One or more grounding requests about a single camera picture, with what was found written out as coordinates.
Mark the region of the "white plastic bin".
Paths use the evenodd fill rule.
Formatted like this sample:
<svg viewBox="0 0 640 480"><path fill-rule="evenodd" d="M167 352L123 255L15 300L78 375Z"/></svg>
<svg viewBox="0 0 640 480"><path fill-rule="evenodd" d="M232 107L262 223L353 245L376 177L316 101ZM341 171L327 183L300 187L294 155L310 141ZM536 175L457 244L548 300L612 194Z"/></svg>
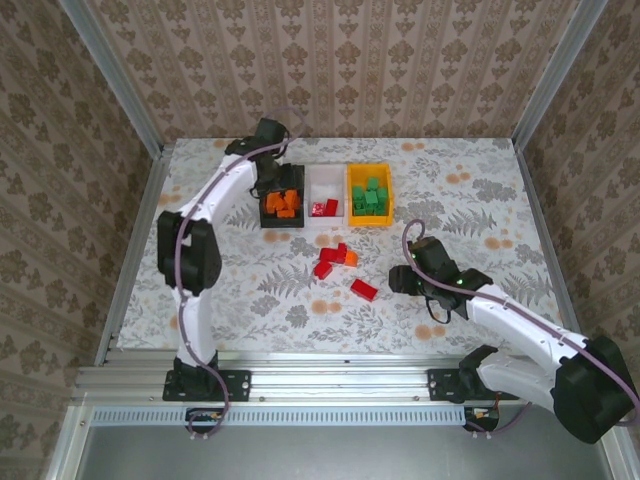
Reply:
<svg viewBox="0 0 640 480"><path fill-rule="evenodd" d="M313 216L316 203L338 201L334 216ZM348 191L345 164L308 164L305 166L304 186L305 227L321 229L346 227L348 224Z"/></svg>

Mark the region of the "black plastic bin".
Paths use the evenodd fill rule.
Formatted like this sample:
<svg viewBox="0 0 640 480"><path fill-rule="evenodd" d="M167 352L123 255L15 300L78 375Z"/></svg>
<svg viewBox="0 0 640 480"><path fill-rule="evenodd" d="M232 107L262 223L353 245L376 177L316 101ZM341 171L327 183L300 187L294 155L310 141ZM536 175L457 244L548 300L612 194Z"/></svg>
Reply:
<svg viewBox="0 0 640 480"><path fill-rule="evenodd" d="M262 193L259 197L259 214L260 214L260 224L262 228L267 229L276 229L276 228L302 228L304 226L304 187L305 187L305 167L303 165L297 164L284 164L282 166L281 176L285 176L285 172L290 167L300 167L301 168L301 188L298 191L299 200L296 202L301 203L301 209L296 211L295 218L278 218L276 214L270 215L266 212L265 209L265 200L269 193L272 191L272 185L270 185L265 193Z"/></svg>

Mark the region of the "yellow plastic bin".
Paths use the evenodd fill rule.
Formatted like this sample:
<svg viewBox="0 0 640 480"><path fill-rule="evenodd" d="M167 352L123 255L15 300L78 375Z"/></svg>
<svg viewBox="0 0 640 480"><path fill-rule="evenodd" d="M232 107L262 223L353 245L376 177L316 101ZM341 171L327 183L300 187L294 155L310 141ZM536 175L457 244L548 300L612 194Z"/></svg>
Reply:
<svg viewBox="0 0 640 480"><path fill-rule="evenodd" d="M394 196L392 188L391 169L388 164L348 164L347 165L347 191L348 191L348 225L350 227L389 227L393 223ZM375 210L367 210L366 216L353 215L352 188L354 186L362 187L365 192L367 190L367 179L369 177L377 177L379 179L379 187L388 189L389 194L389 211L386 216L376 216Z"/></svg>

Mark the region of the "floral patterned table cover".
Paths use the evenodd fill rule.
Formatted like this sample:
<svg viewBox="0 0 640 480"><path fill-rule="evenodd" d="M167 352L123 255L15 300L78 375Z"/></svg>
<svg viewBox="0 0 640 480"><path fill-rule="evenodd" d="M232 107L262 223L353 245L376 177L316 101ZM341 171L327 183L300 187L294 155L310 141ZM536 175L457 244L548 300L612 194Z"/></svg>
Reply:
<svg viewBox="0 0 640 480"><path fill-rule="evenodd" d="M401 235L414 220L462 269L491 277L553 322L561 317L512 143L507 139L300 139L295 164L385 163L394 194L387 228L263 229L258 204L242 194L215 234L223 257L213 290L211 333L222 351L463 355L505 349L494 332L419 297L393 293L390 268L403 263ZM323 247L345 243L356 267L331 263L314 276ZM372 302L350 286L378 289Z"/></svg>

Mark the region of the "aluminium mounting beam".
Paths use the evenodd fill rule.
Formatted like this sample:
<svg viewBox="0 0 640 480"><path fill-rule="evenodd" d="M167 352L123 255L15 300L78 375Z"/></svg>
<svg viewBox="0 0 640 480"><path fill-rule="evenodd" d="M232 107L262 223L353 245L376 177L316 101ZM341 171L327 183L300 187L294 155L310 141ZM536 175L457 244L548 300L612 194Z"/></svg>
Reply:
<svg viewBox="0 0 640 480"><path fill-rule="evenodd" d="M115 349L78 371L74 405L163 405L169 350ZM460 355L260 353L223 351L223 369L252 372L246 406L427 405L427 371L455 368Z"/></svg>

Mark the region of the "grey metal tray panel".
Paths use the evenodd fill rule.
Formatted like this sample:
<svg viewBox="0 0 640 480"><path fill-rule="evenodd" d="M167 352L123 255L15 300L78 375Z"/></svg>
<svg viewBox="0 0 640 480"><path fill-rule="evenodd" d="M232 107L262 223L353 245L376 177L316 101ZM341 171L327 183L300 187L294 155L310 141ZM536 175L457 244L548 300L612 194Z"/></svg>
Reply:
<svg viewBox="0 0 640 480"><path fill-rule="evenodd" d="M459 426L223 426L195 440L181 426L91 424L75 480L613 480L602 440L581 443L536 408L489 436Z"/></svg>

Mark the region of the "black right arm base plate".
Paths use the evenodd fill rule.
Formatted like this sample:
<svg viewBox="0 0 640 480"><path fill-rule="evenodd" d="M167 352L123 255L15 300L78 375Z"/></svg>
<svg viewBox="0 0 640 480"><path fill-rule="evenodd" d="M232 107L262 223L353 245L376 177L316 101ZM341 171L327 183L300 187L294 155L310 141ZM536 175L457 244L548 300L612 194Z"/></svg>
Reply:
<svg viewBox="0 0 640 480"><path fill-rule="evenodd" d="M434 401L462 404L470 401L490 401L500 397L518 400L518 397L487 388L475 371L459 368L435 368L426 371L429 396Z"/></svg>

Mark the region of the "aluminium table side rail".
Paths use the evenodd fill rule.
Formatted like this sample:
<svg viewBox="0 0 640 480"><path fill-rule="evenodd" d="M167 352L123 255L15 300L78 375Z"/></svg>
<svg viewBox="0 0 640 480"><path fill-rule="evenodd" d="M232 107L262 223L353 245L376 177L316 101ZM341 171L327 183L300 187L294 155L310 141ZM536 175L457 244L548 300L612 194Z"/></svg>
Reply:
<svg viewBox="0 0 640 480"><path fill-rule="evenodd" d="M144 249L153 222L157 202L162 193L164 181L168 175L174 147L174 143L164 145L159 157L152 162L124 257L123 266L95 356L94 366L102 366L105 363L110 345L113 340L117 339L121 330L140 262L144 255Z"/></svg>
<svg viewBox="0 0 640 480"><path fill-rule="evenodd" d="M568 288L566 286L566 282L544 217L544 212L542 210L524 154L517 145L514 145L514 150L523 179L524 189L532 210L533 220L539 235L541 248L547 262L547 269L550 275L550 280L554 287L560 317L566 328L581 333L582 328L579 324L573 304L571 302Z"/></svg>

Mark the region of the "aluminium frame post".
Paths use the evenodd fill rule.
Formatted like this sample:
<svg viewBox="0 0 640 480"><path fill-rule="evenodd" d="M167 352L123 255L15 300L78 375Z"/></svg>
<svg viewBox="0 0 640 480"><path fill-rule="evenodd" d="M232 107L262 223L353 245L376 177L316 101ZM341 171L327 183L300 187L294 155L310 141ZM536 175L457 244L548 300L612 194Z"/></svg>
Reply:
<svg viewBox="0 0 640 480"><path fill-rule="evenodd" d="M579 0L563 36L514 129L511 139L516 150L523 150L532 138L607 2L608 0Z"/></svg>
<svg viewBox="0 0 640 480"><path fill-rule="evenodd" d="M86 45L95 64L113 91L120 106L136 130L153 161L162 155L164 140L145 108L142 96L136 91L123 61L108 39L85 0L59 0L63 10Z"/></svg>

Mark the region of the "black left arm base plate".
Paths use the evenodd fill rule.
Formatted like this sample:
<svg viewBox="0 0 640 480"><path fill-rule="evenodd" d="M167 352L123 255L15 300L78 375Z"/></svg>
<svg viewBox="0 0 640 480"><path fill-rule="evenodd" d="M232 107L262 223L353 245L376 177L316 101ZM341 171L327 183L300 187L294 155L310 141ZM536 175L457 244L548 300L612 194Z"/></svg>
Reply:
<svg viewBox="0 0 640 480"><path fill-rule="evenodd" d="M230 401L246 402L251 389L249 370L219 370ZM165 378L162 399L182 402L223 402L224 392L219 380L210 372L195 369L170 370Z"/></svg>

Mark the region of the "aluminium lower frame rail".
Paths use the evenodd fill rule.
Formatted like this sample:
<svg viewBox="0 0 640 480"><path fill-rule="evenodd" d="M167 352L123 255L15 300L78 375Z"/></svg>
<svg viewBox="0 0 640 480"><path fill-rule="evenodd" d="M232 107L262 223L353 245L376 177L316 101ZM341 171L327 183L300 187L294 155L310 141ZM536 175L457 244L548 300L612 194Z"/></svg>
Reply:
<svg viewBox="0 0 640 480"><path fill-rule="evenodd" d="M613 480L640 480L640 460L628 436L606 436L602 444Z"/></svg>
<svg viewBox="0 0 640 480"><path fill-rule="evenodd" d="M75 480L86 446L94 408L69 406L51 458L46 480Z"/></svg>

